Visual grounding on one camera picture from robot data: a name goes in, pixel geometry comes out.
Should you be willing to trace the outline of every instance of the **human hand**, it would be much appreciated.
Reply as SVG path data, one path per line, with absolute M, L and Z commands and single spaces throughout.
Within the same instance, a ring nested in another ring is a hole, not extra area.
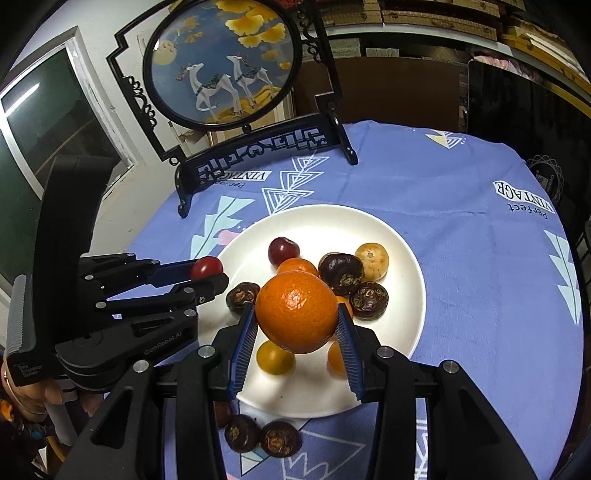
M 17 408 L 23 418 L 40 422 L 47 417 L 45 403 L 61 405 L 64 403 L 64 392 L 53 379 L 44 380 L 32 385 L 17 387 L 12 382 L 7 363 L 2 364 L 0 379 L 4 391 L 13 400 L 13 407 Z M 103 403 L 103 395 L 79 392 L 79 399 L 84 411 L 93 416 Z

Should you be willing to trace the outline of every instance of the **red cherry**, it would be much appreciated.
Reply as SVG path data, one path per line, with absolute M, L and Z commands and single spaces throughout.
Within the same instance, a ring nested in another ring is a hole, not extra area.
M 280 236 L 275 238 L 269 244 L 269 262 L 273 264 L 275 268 L 279 267 L 285 260 L 289 258 L 297 258 L 300 256 L 300 247 L 297 243 Z
M 216 417 L 217 429 L 223 429 L 230 423 L 232 418 L 232 409 L 230 404 L 223 401 L 213 402 L 213 413 Z
M 223 273 L 222 262 L 216 257 L 201 257 L 191 267 L 191 280 L 201 280 L 211 275 Z

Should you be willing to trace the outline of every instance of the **blue tablecloth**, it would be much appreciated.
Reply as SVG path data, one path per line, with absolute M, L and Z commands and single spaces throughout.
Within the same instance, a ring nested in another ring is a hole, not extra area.
M 350 166 L 337 149 L 300 155 L 284 150 L 246 161 L 195 195 L 184 220 L 173 194 L 130 251 L 162 262 L 217 255 L 255 221 L 312 203 L 346 205 L 381 218 L 413 249 L 425 278 L 427 315 L 413 360 L 459 361 L 538 478 L 547 480 L 573 420 L 583 352 L 572 257 L 547 195 L 502 144 L 369 121 L 347 132 L 359 165 Z M 424 405 L 417 411 L 415 477 L 426 478 Z M 266 458 L 261 450 L 241 456 L 222 440 L 228 477 L 364 478 L 375 415 L 376 407 L 367 405 L 297 422 L 303 448 L 283 460 Z M 166 429 L 171 480 L 172 423 Z

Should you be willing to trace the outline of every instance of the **orange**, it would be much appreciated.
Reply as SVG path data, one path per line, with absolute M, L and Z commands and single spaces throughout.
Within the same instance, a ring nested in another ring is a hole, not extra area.
M 327 360 L 332 370 L 343 377 L 347 376 L 345 362 L 343 362 L 343 355 L 340 353 L 340 346 L 338 342 L 335 342 L 330 346 Z
M 257 350 L 256 362 L 268 374 L 284 375 L 294 368 L 296 356 L 267 340 Z
M 336 303 L 344 303 L 345 306 L 347 307 L 347 310 L 349 311 L 349 315 L 351 316 L 351 318 L 353 318 L 353 307 L 351 306 L 351 304 L 349 303 L 349 300 L 347 300 L 345 297 L 336 297 Z
M 279 267 L 277 267 L 277 273 L 290 272 L 293 270 L 300 270 L 302 272 L 308 272 L 316 277 L 320 277 L 318 270 L 312 262 L 308 262 L 303 258 L 288 258 Z
M 336 330 L 335 295 L 321 279 L 302 271 L 279 273 L 265 283 L 255 313 L 267 338 L 292 353 L 318 350 Z

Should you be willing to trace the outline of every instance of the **ginkgo leaf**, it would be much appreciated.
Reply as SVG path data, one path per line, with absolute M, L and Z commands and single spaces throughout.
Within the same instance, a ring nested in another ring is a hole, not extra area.
M 199 32 L 189 35 L 187 38 L 185 38 L 184 42 L 185 43 L 195 43 L 197 41 L 197 39 L 201 38 L 202 36 L 203 36 L 203 32 L 199 31 Z
M 549 232 L 548 230 L 544 230 L 544 233 L 548 236 L 554 249 L 556 250 L 556 253 L 558 254 L 558 256 L 549 255 L 549 257 L 562 276 L 562 279 L 566 283 L 566 285 L 556 286 L 564 297 L 564 301 L 569 308 L 570 316 L 572 317 L 575 325 L 578 325 L 581 314 L 581 296 L 579 293 L 577 274 L 574 269 L 574 264 L 569 261 L 569 242 L 566 239 Z
M 250 205 L 254 200 L 237 199 L 222 195 L 217 205 L 217 213 L 206 215 L 203 222 L 203 235 L 193 235 L 191 240 L 191 258 L 209 255 L 218 243 L 215 236 L 222 230 L 235 227 L 241 219 L 230 218 L 234 213 Z
M 189 30 L 194 29 L 197 25 L 199 25 L 199 22 L 197 21 L 197 15 L 193 15 L 192 17 L 188 17 L 187 19 L 185 19 L 185 21 L 183 22 L 183 24 Z
M 269 50 L 265 53 L 261 53 L 261 58 L 265 61 L 276 61 L 277 55 L 277 50 Z
M 264 23 L 275 20 L 278 17 L 278 15 L 273 10 L 262 4 L 256 4 L 254 8 L 247 13 L 247 15 L 249 17 L 252 17 L 253 15 L 260 15 Z
M 235 18 L 234 20 L 226 20 L 226 26 L 236 35 L 254 35 L 262 27 L 262 24 L 263 20 L 260 15 L 254 15 L 253 17 L 244 16 Z
M 263 33 L 260 34 L 260 36 L 262 41 L 266 41 L 268 43 L 279 43 L 285 38 L 285 25 L 283 23 L 278 23 L 274 27 L 267 28 Z
M 216 7 L 220 10 L 233 14 L 243 14 L 244 12 L 248 12 L 253 6 L 253 2 L 246 0 L 219 0 L 216 2 Z
M 258 47 L 261 43 L 261 36 L 260 35 L 249 35 L 247 37 L 239 37 L 238 41 L 242 44 L 243 47 L 246 48 L 254 48 Z

